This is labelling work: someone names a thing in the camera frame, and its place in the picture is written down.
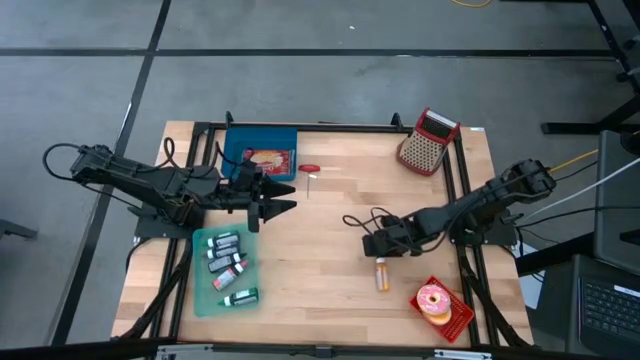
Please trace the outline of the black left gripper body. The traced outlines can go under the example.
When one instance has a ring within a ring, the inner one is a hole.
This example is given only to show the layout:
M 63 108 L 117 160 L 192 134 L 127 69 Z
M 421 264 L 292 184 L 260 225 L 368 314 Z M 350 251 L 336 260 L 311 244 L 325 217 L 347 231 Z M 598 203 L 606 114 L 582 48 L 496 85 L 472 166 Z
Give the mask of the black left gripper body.
M 263 172 L 252 161 L 241 164 L 235 177 L 223 184 L 221 198 L 223 207 L 231 213 L 233 210 L 247 211 L 247 225 L 252 233 L 258 233 L 263 215 L 262 185 Z

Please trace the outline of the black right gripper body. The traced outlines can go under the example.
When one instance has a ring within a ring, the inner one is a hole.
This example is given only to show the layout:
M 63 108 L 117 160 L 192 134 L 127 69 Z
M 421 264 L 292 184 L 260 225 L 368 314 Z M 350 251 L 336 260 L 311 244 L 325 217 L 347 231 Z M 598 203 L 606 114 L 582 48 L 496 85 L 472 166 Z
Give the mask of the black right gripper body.
M 362 238 L 364 254 L 375 258 L 402 257 L 405 253 L 421 255 L 426 239 L 424 215 L 416 212 L 402 218 L 387 216 L 387 224 L 376 230 L 370 230 L 367 225 L 382 220 L 382 215 L 365 222 L 362 225 L 366 232 Z

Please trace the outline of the red snack packet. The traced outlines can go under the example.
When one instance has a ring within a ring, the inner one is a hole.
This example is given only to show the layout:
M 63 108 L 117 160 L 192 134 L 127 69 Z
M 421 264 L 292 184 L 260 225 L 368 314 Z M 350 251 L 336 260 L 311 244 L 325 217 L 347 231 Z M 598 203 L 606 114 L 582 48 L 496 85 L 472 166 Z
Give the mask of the red snack packet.
M 245 149 L 243 159 L 255 163 L 267 175 L 288 176 L 292 172 L 293 150 Z

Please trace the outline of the yellow food colouring bottle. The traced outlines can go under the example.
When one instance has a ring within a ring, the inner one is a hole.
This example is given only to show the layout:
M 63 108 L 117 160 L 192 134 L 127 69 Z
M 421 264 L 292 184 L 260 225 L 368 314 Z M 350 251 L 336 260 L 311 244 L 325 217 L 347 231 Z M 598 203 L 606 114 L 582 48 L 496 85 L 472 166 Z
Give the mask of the yellow food colouring bottle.
M 388 266 L 385 258 L 378 257 L 376 259 L 375 280 L 377 289 L 380 292 L 387 292 L 390 289 Z

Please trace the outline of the white marker tube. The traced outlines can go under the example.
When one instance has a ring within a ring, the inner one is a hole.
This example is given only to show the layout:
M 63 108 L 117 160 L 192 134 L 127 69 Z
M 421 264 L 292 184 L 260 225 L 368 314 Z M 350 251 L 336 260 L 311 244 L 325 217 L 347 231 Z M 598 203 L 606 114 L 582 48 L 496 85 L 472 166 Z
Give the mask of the white marker tube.
M 233 247 L 240 241 L 238 232 L 226 232 L 215 235 L 206 241 L 206 245 L 210 249 L 222 249 L 227 247 Z

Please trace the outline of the dark blue colouring bottle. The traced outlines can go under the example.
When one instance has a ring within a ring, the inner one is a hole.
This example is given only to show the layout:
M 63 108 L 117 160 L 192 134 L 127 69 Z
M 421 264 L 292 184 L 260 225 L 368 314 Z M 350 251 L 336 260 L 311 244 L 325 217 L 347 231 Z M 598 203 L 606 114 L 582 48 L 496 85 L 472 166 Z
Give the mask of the dark blue colouring bottle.
M 237 244 L 233 244 L 226 247 L 209 248 L 205 252 L 205 257 L 207 259 L 217 259 L 217 258 L 233 255 L 239 252 L 240 252 L 240 246 Z

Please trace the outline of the pink frosted toy donut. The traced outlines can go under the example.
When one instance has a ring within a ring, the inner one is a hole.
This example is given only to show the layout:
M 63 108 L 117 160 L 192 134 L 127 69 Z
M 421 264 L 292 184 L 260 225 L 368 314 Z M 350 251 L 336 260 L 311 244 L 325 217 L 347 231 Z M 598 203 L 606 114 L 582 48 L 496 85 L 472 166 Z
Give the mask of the pink frosted toy donut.
M 440 286 L 427 284 L 422 286 L 416 294 L 420 310 L 428 315 L 442 315 L 451 307 L 449 294 Z

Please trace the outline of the black food colouring bottle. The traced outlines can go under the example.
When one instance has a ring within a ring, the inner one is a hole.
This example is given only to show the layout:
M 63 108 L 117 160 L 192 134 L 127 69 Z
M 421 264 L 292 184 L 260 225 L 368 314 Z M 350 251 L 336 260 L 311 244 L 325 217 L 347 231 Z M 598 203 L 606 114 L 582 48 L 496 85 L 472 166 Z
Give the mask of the black food colouring bottle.
M 231 255 L 215 258 L 214 260 L 208 263 L 207 268 L 210 273 L 215 274 L 232 265 L 240 263 L 245 256 L 246 256 L 246 253 L 233 253 Z

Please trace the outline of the pink food colouring bottle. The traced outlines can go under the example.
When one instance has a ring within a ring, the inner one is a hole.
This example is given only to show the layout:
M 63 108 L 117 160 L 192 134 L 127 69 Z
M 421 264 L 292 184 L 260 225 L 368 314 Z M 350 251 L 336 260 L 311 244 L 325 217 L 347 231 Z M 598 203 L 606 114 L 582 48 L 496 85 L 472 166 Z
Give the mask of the pink food colouring bottle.
M 213 287 L 217 291 L 224 290 L 245 271 L 248 265 L 248 260 L 241 260 L 239 263 L 229 266 L 212 282 Z

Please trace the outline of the green food colouring bottle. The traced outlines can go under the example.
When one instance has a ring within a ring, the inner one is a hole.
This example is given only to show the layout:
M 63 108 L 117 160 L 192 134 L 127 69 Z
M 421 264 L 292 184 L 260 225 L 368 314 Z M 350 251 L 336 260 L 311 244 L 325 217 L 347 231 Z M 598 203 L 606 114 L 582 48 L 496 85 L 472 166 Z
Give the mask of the green food colouring bottle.
M 258 302 L 259 299 L 260 293 L 258 288 L 252 287 L 232 293 L 231 295 L 226 296 L 222 300 L 220 300 L 218 304 L 224 307 L 237 307 Z

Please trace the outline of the orange toy donut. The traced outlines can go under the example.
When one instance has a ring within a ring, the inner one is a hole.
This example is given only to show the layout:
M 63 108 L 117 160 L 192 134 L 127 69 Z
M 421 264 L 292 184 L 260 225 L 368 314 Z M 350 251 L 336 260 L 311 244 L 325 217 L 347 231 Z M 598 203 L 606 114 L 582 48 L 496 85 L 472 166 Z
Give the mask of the orange toy donut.
M 446 311 L 438 314 L 423 311 L 422 315 L 430 324 L 433 324 L 434 326 L 444 326 L 451 320 L 452 311 L 447 309 Z

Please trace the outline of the blue plastic bin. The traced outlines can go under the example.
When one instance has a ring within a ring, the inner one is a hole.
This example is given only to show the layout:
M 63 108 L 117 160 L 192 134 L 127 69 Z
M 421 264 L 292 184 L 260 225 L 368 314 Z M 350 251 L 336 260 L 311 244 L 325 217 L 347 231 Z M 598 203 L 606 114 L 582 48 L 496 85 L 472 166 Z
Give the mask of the blue plastic bin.
M 245 149 L 277 149 L 293 150 L 294 160 L 292 172 L 288 176 L 270 176 L 276 181 L 293 181 L 297 171 L 298 133 L 292 127 L 256 126 L 247 128 L 231 128 L 225 134 L 224 155 L 234 163 L 241 163 Z

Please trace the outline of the red plastic basket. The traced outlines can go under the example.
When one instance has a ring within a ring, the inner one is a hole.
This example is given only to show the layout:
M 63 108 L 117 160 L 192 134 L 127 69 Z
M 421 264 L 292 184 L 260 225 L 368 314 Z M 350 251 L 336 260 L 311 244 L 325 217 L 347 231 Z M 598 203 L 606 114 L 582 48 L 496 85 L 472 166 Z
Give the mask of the red plastic basket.
M 443 288 L 450 296 L 452 311 L 451 320 L 444 326 L 434 326 L 430 324 L 422 315 L 417 300 L 416 294 L 418 290 L 427 284 L 438 285 Z M 451 292 L 443 283 L 441 283 L 435 276 L 431 276 L 424 284 L 417 290 L 415 295 L 409 300 L 409 304 L 427 321 L 427 323 L 444 339 L 449 343 L 454 343 L 460 334 L 466 329 L 467 325 L 474 319 L 474 312 L 469 306 L 461 301 L 453 292 Z

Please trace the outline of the green translucent plastic tray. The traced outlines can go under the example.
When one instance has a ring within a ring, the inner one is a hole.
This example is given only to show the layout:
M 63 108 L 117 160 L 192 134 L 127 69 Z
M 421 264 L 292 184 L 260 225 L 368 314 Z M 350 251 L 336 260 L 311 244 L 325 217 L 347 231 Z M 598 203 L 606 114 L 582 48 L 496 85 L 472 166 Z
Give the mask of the green translucent plastic tray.
M 240 241 L 237 244 L 240 246 L 239 253 L 246 253 L 243 260 L 248 260 L 249 265 L 233 283 L 224 290 L 217 291 L 213 287 L 212 282 L 227 268 L 215 274 L 209 272 L 207 265 L 214 259 L 207 259 L 205 257 L 205 252 L 209 249 L 206 245 L 206 241 L 215 235 L 226 232 L 239 233 Z M 258 306 L 260 299 L 258 302 L 237 307 L 224 307 L 218 304 L 220 300 L 232 293 L 252 287 L 257 287 L 259 290 L 260 271 L 257 244 L 257 235 L 250 232 L 246 224 L 232 224 L 222 227 L 204 228 L 195 231 L 192 236 L 194 257 L 193 300 L 194 314 L 197 317 L 217 317 L 244 309 L 256 308 Z

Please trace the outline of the grey cabinet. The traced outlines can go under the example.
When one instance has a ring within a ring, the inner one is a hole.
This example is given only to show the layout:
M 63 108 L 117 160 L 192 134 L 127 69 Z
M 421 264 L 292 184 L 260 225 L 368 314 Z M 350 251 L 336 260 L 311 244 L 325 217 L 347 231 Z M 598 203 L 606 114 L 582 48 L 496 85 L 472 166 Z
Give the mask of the grey cabinet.
M 541 295 L 536 308 L 539 318 L 535 324 L 549 334 L 564 341 L 564 350 L 581 355 L 602 356 L 584 347 L 578 338 L 578 285 L 581 278 L 590 278 L 640 291 L 640 276 L 620 270 L 583 255 L 575 255 L 564 264 L 545 272 Z

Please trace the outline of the black floor stand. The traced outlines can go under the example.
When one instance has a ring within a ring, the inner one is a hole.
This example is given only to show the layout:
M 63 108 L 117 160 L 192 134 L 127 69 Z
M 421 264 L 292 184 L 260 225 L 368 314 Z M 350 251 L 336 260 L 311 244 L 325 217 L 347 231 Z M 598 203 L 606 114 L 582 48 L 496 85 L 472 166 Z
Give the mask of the black floor stand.
M 640 123 L 627 124 L 634 115 L 640 114 L 640 65 L 632 68 L 624 50 L 640 50 L 639 34 L 620 44 L 607 22 L 596 0 L 584 0 L 589 6 L 608 47 L 609 52 L 621 71 L 616 75 L 620 83 L 629 83 L 634 95 L 617 109 L 613 110 L 601 120 L 593 123 L 545 122 L 541 124 L 541 131 L 546 135 L 597 135 L 601 131 L 640 133 Z

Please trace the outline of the laptop with dark keyboard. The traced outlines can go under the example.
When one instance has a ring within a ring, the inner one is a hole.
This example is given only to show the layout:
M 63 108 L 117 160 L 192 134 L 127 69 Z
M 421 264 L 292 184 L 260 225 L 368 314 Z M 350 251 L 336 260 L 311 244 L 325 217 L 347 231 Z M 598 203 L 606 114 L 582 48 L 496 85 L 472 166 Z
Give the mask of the laptop with dark keyboard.
M 640 291 L 581 278 L 578 285 L 578 338 L 594 353 L 640 358 Z

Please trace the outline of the grey monitor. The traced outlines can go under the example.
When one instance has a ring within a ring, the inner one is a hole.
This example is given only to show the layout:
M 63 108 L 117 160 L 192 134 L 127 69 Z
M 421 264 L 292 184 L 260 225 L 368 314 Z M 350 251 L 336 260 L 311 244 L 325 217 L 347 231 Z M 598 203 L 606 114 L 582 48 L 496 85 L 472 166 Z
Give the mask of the grey monitor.
M 640 157 L 623 147 L 619 133 L 600 134 L 598 180 L 635 160 L 596 187 L 594 253 L 604 262 L 640 275 Z

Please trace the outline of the black stand foot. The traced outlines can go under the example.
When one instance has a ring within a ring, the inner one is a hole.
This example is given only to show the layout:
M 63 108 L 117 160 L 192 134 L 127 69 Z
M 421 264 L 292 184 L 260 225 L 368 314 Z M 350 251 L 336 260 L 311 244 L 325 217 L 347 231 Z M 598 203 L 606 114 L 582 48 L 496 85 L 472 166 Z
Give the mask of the black stand foot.
M 29 212 L 24 205 L 0 202 L 0 240 L 4 236 L 15 235 L 25 240 L 35 240 L 38 230 L 30 227 L 31 220 L 27 225 L 21 223 L 26 220 Z

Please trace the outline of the red-handled metal tool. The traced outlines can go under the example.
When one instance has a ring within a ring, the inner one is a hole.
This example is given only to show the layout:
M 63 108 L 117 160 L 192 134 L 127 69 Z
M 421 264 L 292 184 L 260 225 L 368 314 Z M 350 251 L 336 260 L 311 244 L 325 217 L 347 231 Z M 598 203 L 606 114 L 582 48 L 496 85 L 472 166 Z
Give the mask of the red-handled metal tool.
M 302 164 L 298 166 L 298 170 L 307 175 L 306 198 L 309 198 L 311 180 L 317 177 L 317 174 L 321 171 L 321 167 L 315 164 Z

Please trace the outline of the red-handled metal box grater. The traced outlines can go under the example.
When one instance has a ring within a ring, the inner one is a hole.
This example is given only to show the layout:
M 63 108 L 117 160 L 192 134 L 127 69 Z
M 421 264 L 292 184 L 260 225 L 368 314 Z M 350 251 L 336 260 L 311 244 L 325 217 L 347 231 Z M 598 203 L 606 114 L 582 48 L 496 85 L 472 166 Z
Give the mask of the red-handled metal box grater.
M 431 176 L 438 170 L 445 151 L 459 132 L 459 122 L 427 107 L 410 135 L 398 145 L 396 159 L 415 173 Z

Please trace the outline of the black aluminium table frame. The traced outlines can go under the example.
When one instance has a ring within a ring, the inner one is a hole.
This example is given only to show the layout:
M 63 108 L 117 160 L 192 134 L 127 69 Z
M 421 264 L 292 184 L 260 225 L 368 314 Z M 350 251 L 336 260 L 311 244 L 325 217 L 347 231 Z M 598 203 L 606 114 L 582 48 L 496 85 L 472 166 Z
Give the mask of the black aluminium table frame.
M 188 279 L 169 295 L 151 335 L 181 343 L 391 346 L 398 352 L 442 346 L 444 339 L 409 300 L 430 278 L 457 295 L 469 292 L 455 246 L 432 242 L 421 256 L 390 260 L 390 288 L 380 292 L 374 262 L 363 252 L 362 230 L 342 218 L 365 220 L 380 209 L 404 215 L 442 205 L 480 187 L 495 171 L 480 128 L 463 128 L 460 142 L 429 177 L 397 162 L 396 147 L 406 136 L 392 125 L 301 125 L 300 159 L 321 170 L 315 179 L 296 181 L 295 207 L 260 228 L 260 303 L 199 317 L 195 282 Z

